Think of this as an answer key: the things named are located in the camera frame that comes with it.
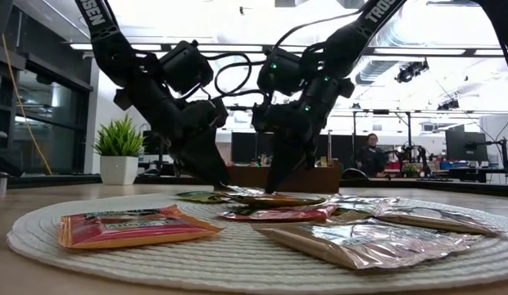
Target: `red snack bag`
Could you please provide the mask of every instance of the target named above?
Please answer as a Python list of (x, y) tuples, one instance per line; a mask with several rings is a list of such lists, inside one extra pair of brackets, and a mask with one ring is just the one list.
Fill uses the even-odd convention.
[(63, 216), (58, 242), (76, 249), (132, 247), (202, 238), (221, 230), (170, 206)]
[(336, 205), (325, 206), (300, 206), (292, 208), (259, 209), (244, 207), (230, 212), (222, 213), (221, 216), (234, 220), (263, 220), (263, 221), (324, 221), (334, 211)]

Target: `white flower pot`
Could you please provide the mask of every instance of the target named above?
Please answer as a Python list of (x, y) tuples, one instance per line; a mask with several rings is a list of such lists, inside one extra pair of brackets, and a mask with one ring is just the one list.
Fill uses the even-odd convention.
[(101, 180), (104, 184), (133, 184), (137, 175), (137, 157), (101, 156)]

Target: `food package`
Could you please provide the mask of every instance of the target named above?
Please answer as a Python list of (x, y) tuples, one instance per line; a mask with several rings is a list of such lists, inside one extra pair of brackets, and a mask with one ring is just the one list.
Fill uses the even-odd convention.
[(229, 188), (231, 188), (233, 192), (226, 192), (226, 194), (232, 201), (247, 204), (251, 207), (296, 207), (316, 205), (325, 202), (324, 197), (310, 194), (268, 194), (258, 188), (240, 188), (234, 186), (229, 186)]
[(449, 230), (457, 233), (496, 236), (500, 229), (485, 221), (455, 211), (422, 206), (391, 206), (382, 204), (374, 213), (380, 220), (430, 229)]
[(221, 230), (170, 206), (63, 216), (58, 242), (77, 249), (132, 247), (202, 238)]
[(371, 217), (383, 204), (395, 205), (399, 202), (399, 197), (335, 196), (328, 200), (328, 203), (338, 206), (331, 218), (336, 222)]
[(455, 234), (381, 220), (252, 228), (275, 242), (354, 270), (396, 269), (469, 249), (482, 236)]
[(222, 203), (229, 199), (224, 193), (203, 191), (176, 193), (176, 196), (184, 201), (201, 203)]
[(258, 221), (325, 221), (336, 210), (335, 205), (295, 206), (271, 209), (243, 207), (222, 213), (221, 216), (234, 220)]

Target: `green plant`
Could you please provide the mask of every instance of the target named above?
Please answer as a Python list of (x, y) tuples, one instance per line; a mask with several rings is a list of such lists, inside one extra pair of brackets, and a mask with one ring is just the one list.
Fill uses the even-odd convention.
[(413, 177), (417, 176), (418, 174), (418, 166), (413, 163), (406, 163), (403, 168), (401, 169), (401, 172), (406, 174), (407, 177)]
[(101, 156), (139, 157), (143, 153), (143, 136), (132, 126), (132, 119), (113, 120), (110, 125), (101, 125), (93, 145)]

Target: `ceiling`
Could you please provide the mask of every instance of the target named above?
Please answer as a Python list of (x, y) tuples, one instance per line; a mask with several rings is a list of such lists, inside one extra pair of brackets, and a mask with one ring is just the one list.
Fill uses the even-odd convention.
[[(87, 43), (88, 30), (74, 0), (15, 0), (27, 14), (54, 30), (67, 42)], [(428, 0), (410, 0), (385, 25), (372, 42), (380, 47), (496, 47), (496, 35), (479, 7), (427, 6)], [(363, 0), (110, 0), (120, 27), (131, 43), (177, 43), (197, 39), (199, 43), (272, 44), (295, 25), (355, 11)], [(329, 37), (347, 18), (298, 30), (287, 45), (309, 45)], [(252, 57), (253, 61), (263, 56)], [(505, 89), (508, 71), (503, 58), (430, 57), (430, 71), (408, 84), (394, 77), (399, 66), (416, 58), (391, 60), (364, 57), (352, 72), (359, 81), (351, 99), (338, 99), (336, 108), (354, 102), (362, 107), (436, 109), (447, 93), (467, 98), (463, 104), (474, 109), (507, 108), (504, 95), (476, 99), (497, 82)], [(214, 64), (216, 69), (224, 64)], [(220, 84), (237, 84), (243, 69), (220, 77)], [(256, 87), (256, 69), (246, 88)], [(231, 98), (226, 103), (251, 106), (257, 97)], [(282, 102), (284, 97), (277, 97)]]

